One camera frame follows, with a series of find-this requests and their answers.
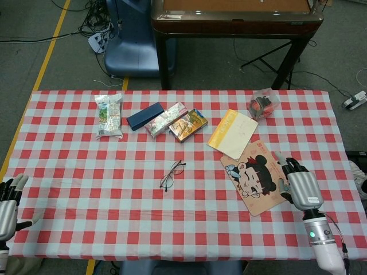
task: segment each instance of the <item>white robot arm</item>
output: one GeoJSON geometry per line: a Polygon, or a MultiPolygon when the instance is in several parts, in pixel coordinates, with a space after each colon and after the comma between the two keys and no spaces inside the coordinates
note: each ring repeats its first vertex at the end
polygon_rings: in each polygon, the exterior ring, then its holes
{"type": "Polygon", "coordinates": [[[346,245],[342,240],[342,258],[325,214],[318,211],[323,198],[316,177],[295,159],[285,159],[280,153],[276,155],[289,184],[286,186],[280,180],[280,193],[304,212],[303,223],[319,267],[332,275],[349,275],[346,245]]]}
{"type": "Polygon", "coordinates": [[[9,256],[6,242],[16,231],[35,224],[40,218],[40,215],[36,215],[31,221],[17,223],[18,206],[27,180],[28,176],[19,174],[15,179],[0,183],[0,275],[5,274],[9,256]]]}

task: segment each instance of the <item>gray carpet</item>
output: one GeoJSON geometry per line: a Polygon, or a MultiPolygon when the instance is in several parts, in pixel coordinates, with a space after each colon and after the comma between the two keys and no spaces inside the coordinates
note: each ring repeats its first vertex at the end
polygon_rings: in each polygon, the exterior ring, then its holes
{"type": "MultiPolygon", "coordinates": [[[[70,9],[81,9],[85,1],[73,0],[70,9]]],[[[52,36],[60,16],[60,9],[51,1],[0,1],[0,40],[36,39],[52,36]]],[[[325,9],[325,21],[314,37],[316,47],[308,46],[295,70],[307,70],[327,78],[340,89],[352,94],[362,91],[355,79],[356,73],[367,67],[367,5],[334,0],[325,9]]],[[[74,32],[82,23],[85,13],[67,12],[61,34],[74,32]]],[[[280,45],[280,40],[236,40],[240,58],[250,60],[280,45]]],[[[48,43],[0,44],[0,163],[9,145],[32,91],[48,43]]],[[[277,66],[285,51],[267,58],[277,66]]],[[[178,66],[172,78],[173,89],[262,89],[269,87],[274,74],[261,63],[246,67],[236,58],[233,40],[182,39],[178,41],[178,66]]],[[[58,40],[42,80],[40,89],[106,89],[100,83],[118,84],[102,73],[87,39],[72,36],[58,40]]],[[[367,85],[367,72],[360,74],[367,85]]],[[[367,104],[355,111],[341,108],[345,98],[324,80],[309,75],[294,74],[297,87],[321,89],[330,92],[331,102],[347,150],[367,151],[367,104]]],[[[155,78],[134,78],[129,89],[159,89],[155,78]]],[[[109,274],[109,263],[100,274],[109,274]]],[[[38,274],[84,274],[84,260],[45,260],[38,274]]],[[[353,262],[352,274],[366,274],[364,262],[353,262]]],[[[246,274],[324,274],[313,261],[254,261],[246,274]]]]}

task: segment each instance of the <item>eyeglasses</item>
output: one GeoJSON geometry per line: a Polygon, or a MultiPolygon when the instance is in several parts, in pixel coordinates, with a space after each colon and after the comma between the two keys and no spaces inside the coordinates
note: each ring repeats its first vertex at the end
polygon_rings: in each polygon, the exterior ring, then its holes
{"type": "Polygon", "coordinates": [[[161,179],[159,188],[164,187],[165,191],[167,192],[167,189],[171,188],[173,185],[173,176],[181,174],[184,171],[185,165],[186,163],[183,163],[182,160],[175,162],[172,165],[170,172],[161,179]]]}

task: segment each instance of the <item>red and white checkered tablecloth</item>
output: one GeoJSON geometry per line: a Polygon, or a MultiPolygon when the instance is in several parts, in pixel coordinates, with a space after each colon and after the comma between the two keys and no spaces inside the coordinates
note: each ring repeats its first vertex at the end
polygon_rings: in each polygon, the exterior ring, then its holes
{"type": "MultiPolygon", "coordinates": [[[[284,202],[253,217],[206,145],[228,108],[248,114],[253,91],[125,91],[123,139],[96,140],[94,95],[116,91],[34,92],[6,176],[30,176],[12,255],[101,260],[310,259],[303,213],[284,202]],[[180,144],[164,133],[133,132],[126,118],[159,101],[197,108],[209,124],[180,144]],[[187,163],[164,192],[174,161],[187,163]]],[[[367,259],[367,221],[327,92],[279,91],[281,105],[252,141],[301,160],[316,173],[327,211],[352,259],[367,259]]],[[[331,225],[340,246],[337,231],[331,225]]]]}

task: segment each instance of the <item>cartoon mouse pad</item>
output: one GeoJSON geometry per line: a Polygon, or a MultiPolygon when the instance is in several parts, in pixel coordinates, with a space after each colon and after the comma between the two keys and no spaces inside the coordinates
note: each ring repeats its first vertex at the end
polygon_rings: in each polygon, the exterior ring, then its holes
{"type": "Polygon", "coordinates": [[[261,140],[249,143],[239,161],[228,156],[220,161],[251,215],[257,216],[285,201],[278,180],[283,178],[286,182],[286,178],[261,140]]]}

